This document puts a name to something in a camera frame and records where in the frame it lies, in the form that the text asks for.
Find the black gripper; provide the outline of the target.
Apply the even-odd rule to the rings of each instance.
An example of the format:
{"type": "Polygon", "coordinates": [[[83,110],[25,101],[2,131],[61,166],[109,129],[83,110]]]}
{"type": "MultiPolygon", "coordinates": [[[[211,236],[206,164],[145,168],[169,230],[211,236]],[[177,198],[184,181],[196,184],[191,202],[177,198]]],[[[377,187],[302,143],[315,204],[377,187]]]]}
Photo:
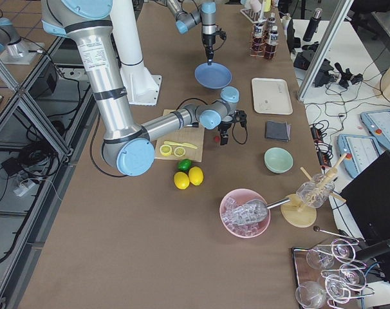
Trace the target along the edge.
{"type": "Polygon", "coordinates": [[[232,115],[229,115],[228,120],[223,120],[220,122],[218,125],[220,145],[227,145],[229,138],[227,131],[231,128],[232,124],[236,123],[240,123],[241,127],[247,130],[247,118],[245,111],[235,110],[232,115]]]}
{"type": "Polygon", "coordinates": [[[202,43],[205,48],[205,54],[207,56],[207,64],[212,64],[213,63],[213,58],[214,58],[214,49],[213,46],[216,43],[216,36],[219,36],[219,38],[223,41],[222,44],[227,39],[227,34],[225,31],[223,31],[221,28],[216,30],[212,34],[207,34],[205,32],[202,32],[202,43]]]}

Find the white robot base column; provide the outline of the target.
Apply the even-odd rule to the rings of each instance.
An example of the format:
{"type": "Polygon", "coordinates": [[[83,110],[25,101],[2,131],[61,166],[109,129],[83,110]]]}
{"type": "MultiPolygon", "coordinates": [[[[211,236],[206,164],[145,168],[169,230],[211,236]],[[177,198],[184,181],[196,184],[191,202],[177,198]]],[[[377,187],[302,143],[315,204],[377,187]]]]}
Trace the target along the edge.
{"type": "Polygon", "coordinates": [[[120,74],[132,105],[155,106],[162,77],[146,68],[131,0],[114,0],[111,13],[120,74]]]}

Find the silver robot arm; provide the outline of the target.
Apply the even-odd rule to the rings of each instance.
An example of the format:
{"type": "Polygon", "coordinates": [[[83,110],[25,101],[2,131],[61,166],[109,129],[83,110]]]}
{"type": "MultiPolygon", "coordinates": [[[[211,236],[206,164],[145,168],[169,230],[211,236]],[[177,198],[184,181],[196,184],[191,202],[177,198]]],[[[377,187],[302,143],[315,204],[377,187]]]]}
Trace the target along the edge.
{"type": "Polygon", "coordinates": [[[137,124],[130,110],[120,59],[126,55],[114,43],[140,47],[131,1],[42,1],[45,32],[73,40],[80,53],[106,132],[102,157],[123,176],[139,176],[153,164],[152,142],[194,122],[214,129],[235,114],[239,91],[226,86],[210,105],[187,104],[177,111],[137,124]]]}
{"type": "Polygon", "coordinates": [[[183,1],[162,1],[175,18],[175,25],[181,34],[187,33],[197,25],[201,25],[201,40],[207,57],[207,65],[211,66],[216,49],[216,37],[225,42],[226,32],[216,24],[216,3],[207,1],[192,12],[183,9],[183,1]]]}

